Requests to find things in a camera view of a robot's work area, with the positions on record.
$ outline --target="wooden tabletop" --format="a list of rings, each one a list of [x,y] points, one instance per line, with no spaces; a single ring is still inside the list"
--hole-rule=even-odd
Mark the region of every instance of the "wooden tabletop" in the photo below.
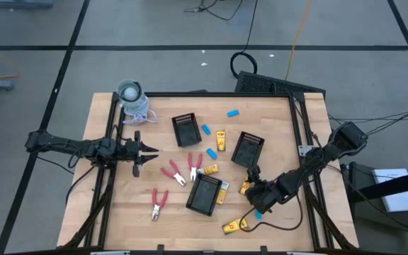
[[[320,93],[307,93],[305,98],[311,129],[324,145],[331,132],[324,99]],[[98,139],[105,135],[110,104],[111,93],[93,95],[84,139]],[[258,162],[261,178],[273,179],[299,166],[286,98],[151,97],[150,108],[158,115],[158,123],[144,123],[136,127],[126,125],[123,136],[132,137],[134,131],[140,130],[142,141],[159,149],[159,157],[142,167],[139,178],[132,176],[131,163],[118,164],[105,249],[155,250],[158,244],[164,244],[166,250],[258,251],[261,245],[266,245],[269,251],[313,250],[302,189],[300,197],[305,217],[298,229],[286,232],[261,226],[251,233],[238,231],[229,235],[222,231],[222,225],[236,220],[251,208],[248,200],[238,193],[246,168],[231,161],[241,131],[265,139]],[[238,109],[240,114],[228,118],[226,112],[234,109]],[[171,118],[186,113],[195,113],[198,125],[207,124],[212,134],[206,135],[201,130],[202,142],[182,148],[177,146]],[[226,131],[226,152],[218,152],[218,159],[212,160],[205,151],[207,148],[216,151],[217,130]],[[212,176],[229,183],[224,204],[216,205],[211,217],[185,207],[193,186],[187,162],[189,152],[193,152],[195,161],[198,153],[203,153],[202,166],[218,164],[220,172]],[[185,187],[160,171],[162,166],[171,169],[170,159],[177,163],[181,175],[187,181]],[[331,165],[338,167],[339,163],[336,161]],[[89,161],[82,159],[76,167],[74,181],[89,167]],[[77,185],[70,195],[58,245],[69,241],[89,215],[96,175],[97,170]],[[344,236],[358,246],[341,174],[328,168],[322,172],[321,180],[330,218]],[[159,197],[166,189],[169,190],[168,200],[157,222],[151,221],[153,188],[159,190]],[[275,204],[271,209],[273,212],[266,213],[263,221],[292,227],[299,220],[296,199],[285,205]],[[254,214],[249,215],[247,221],[249,226],[258,222]],[[320,243],[324,245],[322,224],[319,219],[317,221]],[[98,218],[96,230],[100,223]],[[93,244],[96,244],[97,236],[98,232],[95,231]]]

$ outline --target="white ball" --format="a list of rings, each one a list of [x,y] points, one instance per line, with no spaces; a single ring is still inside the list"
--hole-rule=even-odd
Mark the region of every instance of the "white ball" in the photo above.
[[[137,98],[138,96],[138,90],[135,88],[126,88],[124,90],[124,98],[130,101],[133,101]]]

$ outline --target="blue foam piece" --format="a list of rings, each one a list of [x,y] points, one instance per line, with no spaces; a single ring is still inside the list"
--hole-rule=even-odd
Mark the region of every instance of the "blue foam piece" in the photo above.
[[[207,149],[207,153],[212,159],[217,159],[217,154],[211,148]]]
[[[206,135],[210,135],[210,128],[206,124],[202,125],[201,127],[203,128]]]
[[[256,219],[262,220],[262,214],[258,212],[258,210],[255,210],[254,212],[255,212]]]
[[[239,110],[231,110],[230,112],[227,112],[227,117],[232,117],[239,115]]]

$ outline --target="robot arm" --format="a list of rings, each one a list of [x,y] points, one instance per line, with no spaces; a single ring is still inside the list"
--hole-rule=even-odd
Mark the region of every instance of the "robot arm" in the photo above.
[[[319,172],[331,161],[359,153],[366,146],[367,139],[368,136],[355,124],[347,122],[333,131],[327,145],[310,150],[298,169],[282,173],[272,181],[263,181],[259,178],[259,167],[252,167],[247,172],[254,186],[246,190],[246,198],[262,214],[270,211],[275,203],[287,203],[297,195],[309,175]]]
[[[56,137],[47,131],[29,133],[25,144],[28,152],[61,152],[91,161],[94,166],[110,167],[116,161],[133,161],[133,176],[139,177],[138,166],[143,165],[158,155],[140,155],[140,152],[158,152],[158,149],[148,147],[141,142],[140,131],[135,131],[134,140],[126,140],[125,144],[118,144],[111,138],[76,141],[63,137]]]

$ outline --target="small black box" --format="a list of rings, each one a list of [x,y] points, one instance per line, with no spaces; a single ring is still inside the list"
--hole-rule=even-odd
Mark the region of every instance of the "small black box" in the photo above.
[[[256,166],[263,143],[264,139],[242,131],[231,160],[241,166]]]
[[[221,183],[222,181],[217,178],[198,174],[185,206],[198,213],[212,216]]]
[[[185,147],[199,143],[201,134],[196,123],[195,113],[189,113],[172,118],[177,146]]]

